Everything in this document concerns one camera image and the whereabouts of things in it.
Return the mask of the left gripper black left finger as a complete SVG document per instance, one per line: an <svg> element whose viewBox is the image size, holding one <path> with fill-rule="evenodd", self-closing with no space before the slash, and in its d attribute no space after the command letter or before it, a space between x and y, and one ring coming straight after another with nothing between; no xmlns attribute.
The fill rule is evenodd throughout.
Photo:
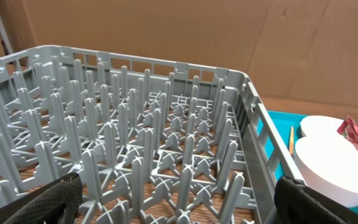
<svg viewBox="0 0 358 224"><path fill-rule="evenodd" d="M80 175L71 172L0 208L0 224L73 223L82 195Z"/></svg>

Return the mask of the white round plate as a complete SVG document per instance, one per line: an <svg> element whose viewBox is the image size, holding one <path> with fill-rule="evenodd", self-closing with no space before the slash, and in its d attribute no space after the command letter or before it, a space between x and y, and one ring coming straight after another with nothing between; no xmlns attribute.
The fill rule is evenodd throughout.
<svg viewBox="0 0 358 224"><path fill-rule="evenodd" d="M347 135L338 133L343 119L329 116L312 115L303 118L300 122L302 138L296 142L296 150L301 148L317 147L354 147L357 141L352 141Z"/></svg>

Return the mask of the wooden chopstick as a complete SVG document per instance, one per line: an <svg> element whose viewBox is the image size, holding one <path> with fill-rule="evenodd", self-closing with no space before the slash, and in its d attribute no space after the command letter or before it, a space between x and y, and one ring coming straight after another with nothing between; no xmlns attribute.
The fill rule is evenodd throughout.
<svg viewBox="0 0 358 224"><path fill-rule="evenodd" d="M288 150L291 155L293 155L293 152L294 152L294 139L295 139L295 130L294 130L294 127L292 126L290 128L290 137L289 137L289 143L288 143Z"/></svg>

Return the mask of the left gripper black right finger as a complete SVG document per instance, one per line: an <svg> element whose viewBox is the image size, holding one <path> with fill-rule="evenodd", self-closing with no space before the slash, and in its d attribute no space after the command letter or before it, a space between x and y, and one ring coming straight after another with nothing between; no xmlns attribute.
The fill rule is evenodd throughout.
<svg viewBox="0 0 358 224"><path fill-rule="evenodd" d="M274 204L282 223L358 224L358 213L288 176L279 178Z"/></svg>

